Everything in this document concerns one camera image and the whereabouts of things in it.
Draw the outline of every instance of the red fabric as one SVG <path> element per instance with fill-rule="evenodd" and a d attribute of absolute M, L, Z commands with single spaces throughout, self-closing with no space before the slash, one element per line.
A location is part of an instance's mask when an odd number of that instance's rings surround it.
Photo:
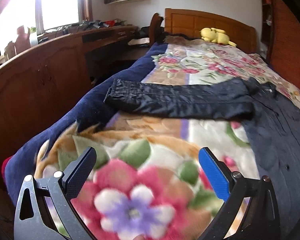
<path fill-rule="evenodd" d="M 6 179 L 4 178 L 4 170 L 6 169 L 7 163 L 8 161 L 12 158 L 12 156 L 10 156 L 9 158 L 5 159 L 1 165 L 1 176 L 3 178 L 3 181 L 6 183 Z"/>

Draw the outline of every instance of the stuffed animal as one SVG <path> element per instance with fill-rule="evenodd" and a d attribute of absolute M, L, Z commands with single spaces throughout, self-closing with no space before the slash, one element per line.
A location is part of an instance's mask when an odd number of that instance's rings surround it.
<path fill-rule="evenodd" d="M 213 43 L 231 45 L 236 47 L 237 44 L 230 41 L 229 36 L 226 35 L 224 30 L 219 30 L 216 28 L 204 28 L 201 30 L 201 39 L 205 41 L 211 41 Z"/>

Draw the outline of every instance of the white wall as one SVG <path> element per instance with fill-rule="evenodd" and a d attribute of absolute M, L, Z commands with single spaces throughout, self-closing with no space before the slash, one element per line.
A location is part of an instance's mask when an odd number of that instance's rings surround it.
<path fill-rule="evenodd" d="M 104 13 L 107 8 L 111 11 L 110 14 Z M 94 18 L 95 14 L 112 16 L 143 27 L 149 26 L 154 13 L 164 16 L 165 8 L 191 9 L 223 15 L 254 27 L 258 35 L 261 35 L 261 0 L 143 0 L 103 6 L 95 4 L 93 13 Z"/>
<path fill-rule="evenodd" d="M 92 0 L 93 20 L 107 21 L 113 19 L 113 8 L 104 4 L 104 0 Z"/>

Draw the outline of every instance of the wooden cabinet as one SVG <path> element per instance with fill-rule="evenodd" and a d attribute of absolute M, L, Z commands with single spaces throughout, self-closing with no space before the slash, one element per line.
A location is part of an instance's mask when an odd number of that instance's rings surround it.
<path fill-rule="evenodd" d="M 91 87 L 81 37 L 60 37 L 6 62 L 0 68 L 0 171 L 5 158 L 60 119 Z"/>
<path fill-rule="evenodd" d="M 272 0 L 261 0 L 262 3 L 262 33 L 261 55 L 269 60 L 272 51 L 273 40 L 273 6 Z"/>
<path fill-rule="evenodd" d="M 273 0 L 273 48 L 270 63 L 300 88 L 300 23 L 282 0 Z"/>
<path fill-rule="evenodd" d="M 58 50 L 52 47 L 42 53 L 43 86 L 59 119 L 91 88 L 82 45 L 74 39 Z"/>

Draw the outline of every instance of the dark gray garment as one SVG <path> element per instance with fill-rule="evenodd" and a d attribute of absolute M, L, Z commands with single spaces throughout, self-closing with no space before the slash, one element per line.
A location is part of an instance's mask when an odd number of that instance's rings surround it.
<path fill-rule="evenodd" d="M 282 236 L 300 218 L 300 110 L 272 83 L 234 78 L 215 85 L 166 86 L 114 80 L 105 103 L 162 118 L 238 120 L 259 175 L 274 185 Z"/>

